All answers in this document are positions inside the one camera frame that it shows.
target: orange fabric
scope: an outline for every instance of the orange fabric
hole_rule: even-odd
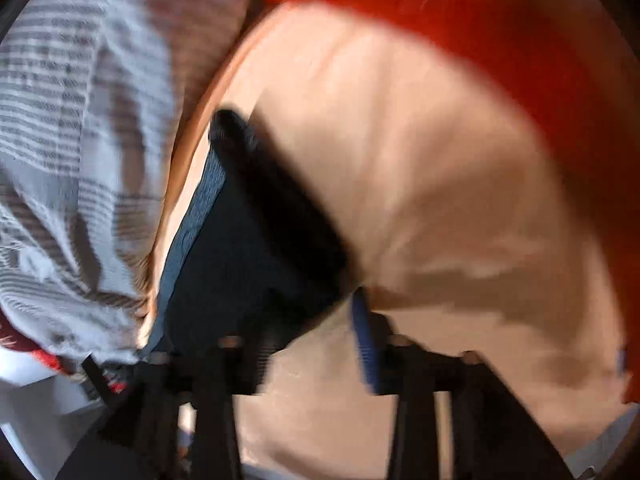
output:
[[[604,245],[633,373],[626,400],[640,401],[639,147],[572,47],[526,0],[324,1],[424,35],[471,60],[539,124]]]

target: striped fabric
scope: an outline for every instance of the striped fabric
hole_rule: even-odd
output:
[[[248,0],[31,0],[0,44],[0,305],[53,354],[135,360],[174,142]]]

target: beige cloth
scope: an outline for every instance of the beige cloth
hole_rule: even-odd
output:
[[[473,67],[348,12],[279,7],[210,88],[175,156],[185,162],[167,193],[158,276],[220,103],[260,114],[347,241],[372,307],[401,333],[435,351],[484,352],[564,452],[623,412],[598,248],[535,125]],[[360,381],[347,305],[278,354],[264,394],[238,408],[250,462],[310,478],[384,476],[392,400]]]

